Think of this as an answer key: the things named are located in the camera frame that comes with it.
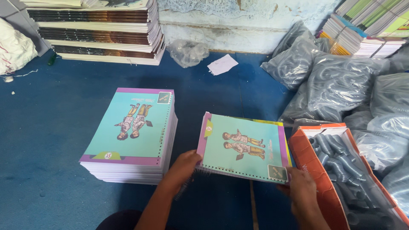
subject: blue floor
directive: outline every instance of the blue floor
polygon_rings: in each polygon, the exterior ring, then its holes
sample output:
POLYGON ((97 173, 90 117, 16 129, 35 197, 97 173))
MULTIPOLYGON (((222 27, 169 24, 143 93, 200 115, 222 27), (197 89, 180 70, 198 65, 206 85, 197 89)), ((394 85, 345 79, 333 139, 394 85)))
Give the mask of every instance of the blue floor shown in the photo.
MULTIPOLYGON (((158 67, 61 58, 50 67, 51 54, 16 75, 38 72, 0 81, 0 229, 95 229, 114 212, 146 206, 155 186, 103 182, 78 163, 118 87, 175 90, 172 162, 196 149, 206 111, 276 121, 294 95, 259 67, 267 59, 261 54, 230 54, 239 64, 218 76, 207 65, 224 53, 187 69, 168 52, 158 67)), ((260 230, 297 229, 275 185, 254 182, 254 194, 260 230)), ((168 224, 253 229, 249 181, 197 176, 173 203, 168 224)))

